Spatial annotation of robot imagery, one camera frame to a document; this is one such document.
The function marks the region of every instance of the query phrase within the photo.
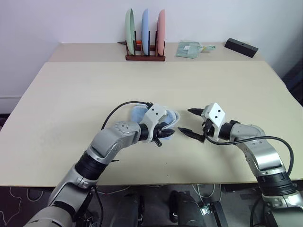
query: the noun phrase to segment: pink plate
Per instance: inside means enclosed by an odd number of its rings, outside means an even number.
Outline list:
[[[164,54],[164,40],[165,40],[165,10],[161,10],[158,17],[158,53],[159,55]]]

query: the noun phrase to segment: plate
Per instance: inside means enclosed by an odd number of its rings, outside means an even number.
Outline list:
[[[134,54],[134,14],[129,9],[125,16],[125,36],[129,54]]]
[[[144,54],[148,55],[148,9],[142,15],[142,45]]]
[[[164,40],[165,40],[165,10],[161,10],[158,17],[158,39],[157,47],[159,55],[164,54]]]

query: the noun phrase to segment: white wall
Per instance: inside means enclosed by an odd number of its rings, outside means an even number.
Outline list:
[[[302,57],[302,0],[2,0],[0,97],[21,96],[59,42],[124,40],[129,8],[139,32],[145,8],[152,31],[165,9],[167,42],[250,42],[281,77]],[[2,100],[0,113],[10,112]]]

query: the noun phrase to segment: folded towel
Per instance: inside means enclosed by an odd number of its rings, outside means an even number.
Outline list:
[[[140,123],[144,114],[148,111],[146,105],[136,105],[131,110],[131,121]],[[167,123],[162,129],[171,129],[180,119],[180,114],[175,110],[166,109],[167,115],[163,118],[162,122]],[[172,136],[161,138],[164,140],[171,139]]]

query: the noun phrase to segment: black box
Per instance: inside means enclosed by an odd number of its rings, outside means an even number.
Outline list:
[[[238,40],[229,38],[225,44],[225,47],[228,49],[231,49],[233,51],[236,51],[238,53],[244,54],[249,57],[253,57],[255,53],[257,52],[258,48],[242,43]]]

